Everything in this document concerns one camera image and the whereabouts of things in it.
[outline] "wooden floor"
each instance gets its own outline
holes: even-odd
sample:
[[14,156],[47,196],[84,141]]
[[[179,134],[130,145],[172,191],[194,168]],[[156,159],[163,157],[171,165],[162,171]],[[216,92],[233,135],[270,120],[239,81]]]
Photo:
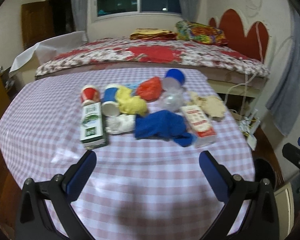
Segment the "wooden floor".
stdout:
[[[262,157],[265,159],[271,159],[270,162],[275,166],[276,173],[280,179],[280,185],[283,183],[281,170],[271,145],[264,135],[261,128],[255,133],[258,140],[256,151],[253,152],[253,157]],[[14,229],[15,217],[19,200],[21,197],[21,189],[16,184],[15,180],[11,176],[4,162],[2,154],[0,152],[0,222],[5,223]]]

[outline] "paper cup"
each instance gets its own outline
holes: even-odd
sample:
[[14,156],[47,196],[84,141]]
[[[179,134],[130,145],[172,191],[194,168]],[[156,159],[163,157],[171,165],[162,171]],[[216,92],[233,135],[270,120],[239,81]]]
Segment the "paper cup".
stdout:
[[115,94],[119,87],[120,85],[118,84],[109,84],[106,86],[102,100],[102,113],[107,117],[120,115],[119,104],[115,100]]
[[85,85],[81,90],[82,106],[91,105],[100,102],[100,92],[93,85]]

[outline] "pink gingham tablecloth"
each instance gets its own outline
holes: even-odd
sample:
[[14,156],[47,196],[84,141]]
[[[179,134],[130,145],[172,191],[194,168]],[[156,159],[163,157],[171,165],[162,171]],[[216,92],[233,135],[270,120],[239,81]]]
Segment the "pink gingham tablecloth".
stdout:
[[[109,83],[131,83],[163,77],[165,68],[127,68],[47,77],[26,85],[0,121],[0,148],[6,164],[22,188],[24,181],[50,180],[64,173],[85,153],[79,140],[79,94],[86,84],[103,93]],[[184,87],[199,95],[214,95],[198,70],[182,69]],[[160,110],[158,102],[148,104]],[[220,203],[198,157],[209,150],[230,173],[254,179],[248,145],[229,112],[213,122],[217,142],[195,149],[173,141],[136,140],[133,134],[110,136],[110,144],[96,149],[97,166],[72,206],[96,239],[199,239],[220,212]],[[50,202],[58,230],[64,230]],[[245,215],[245,203],[231,230]]]

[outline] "red and white carton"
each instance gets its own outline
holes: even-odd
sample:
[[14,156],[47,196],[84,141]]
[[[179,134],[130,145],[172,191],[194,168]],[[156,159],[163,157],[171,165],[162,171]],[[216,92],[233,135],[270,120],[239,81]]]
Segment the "red and white carton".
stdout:
[[182,106],[181,111],[197,137],[193,143],[194,147],[202,147],[217,140],[217,134],[213,126],[199,106]]

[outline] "colorful pillow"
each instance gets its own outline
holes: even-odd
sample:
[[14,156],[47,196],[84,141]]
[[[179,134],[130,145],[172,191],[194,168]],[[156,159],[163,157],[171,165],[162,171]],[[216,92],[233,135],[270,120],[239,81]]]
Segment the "colorful pillow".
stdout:
[[228,43],[223,30],[215,27],[194,23],[190,21],[179,21],[176,23],[177,39],[184,41],[195,41],[205,45],[224,45]]

